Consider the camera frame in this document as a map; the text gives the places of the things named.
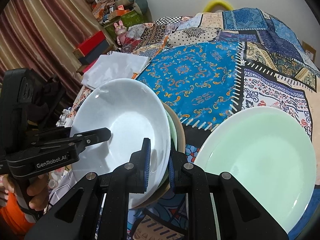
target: orange sleeve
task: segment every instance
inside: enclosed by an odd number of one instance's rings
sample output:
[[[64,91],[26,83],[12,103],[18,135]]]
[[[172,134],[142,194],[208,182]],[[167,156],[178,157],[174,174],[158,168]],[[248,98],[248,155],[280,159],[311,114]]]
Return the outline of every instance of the orange sleeve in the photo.
[[[24,217],[24,213],[20,210],[16,197],[11,192],[9,192],[9,199],[6,207],[0,209],[0,215],[13,233],[20,236],[21,239],[23,239],[24,235],[33,226],[33,224],[29,223]]]

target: black and white checkered fabric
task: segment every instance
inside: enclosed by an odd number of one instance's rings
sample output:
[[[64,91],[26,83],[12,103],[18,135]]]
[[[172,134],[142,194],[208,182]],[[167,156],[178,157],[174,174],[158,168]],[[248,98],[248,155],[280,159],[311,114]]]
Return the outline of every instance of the black and white checkered fabric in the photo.
[[[167,25],[167,24],[174,24],[180,22],[182,19],[181,16],[179,17],[163,17],[155,21],[156,25]]]

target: yellow ring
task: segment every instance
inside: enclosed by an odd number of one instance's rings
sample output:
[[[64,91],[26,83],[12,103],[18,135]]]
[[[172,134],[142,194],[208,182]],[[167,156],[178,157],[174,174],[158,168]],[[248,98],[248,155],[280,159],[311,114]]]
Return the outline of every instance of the yellow ring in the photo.
[[[203,12],[211,12],[217,5],[223,6],[227,11],[233,10],[233,7],[224,0],[212,0],[206,5]]]

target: person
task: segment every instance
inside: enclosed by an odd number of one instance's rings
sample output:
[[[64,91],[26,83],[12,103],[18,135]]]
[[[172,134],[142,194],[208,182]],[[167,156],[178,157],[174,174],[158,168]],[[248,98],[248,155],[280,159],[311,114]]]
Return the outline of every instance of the person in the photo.
[[[43,174],[27,188],[27,194],[33,196],[29,202],[29,207],[41,211],[47,207],[49,201],[49,192],[47,187],[48,175]],[[0,186],[0,239],[23,239],[25,234],[33,226],[33,223],[28,222],[26,215],[20,210],[16,197],[15,186],[13,181],[7,176],[2,177],[2,187]],[[6,227],[10,228],[11,232],[6,232]]]

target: light green bowl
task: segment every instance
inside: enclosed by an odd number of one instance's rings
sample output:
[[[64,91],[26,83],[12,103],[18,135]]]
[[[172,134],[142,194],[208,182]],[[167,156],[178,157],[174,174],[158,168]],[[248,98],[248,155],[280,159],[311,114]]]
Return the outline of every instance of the light green bowl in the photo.
[[[309,136],[274,107],[245,109],[225,120],[194,163],[209,173],[230,172],[287,233],[307,208],[316,181]]]

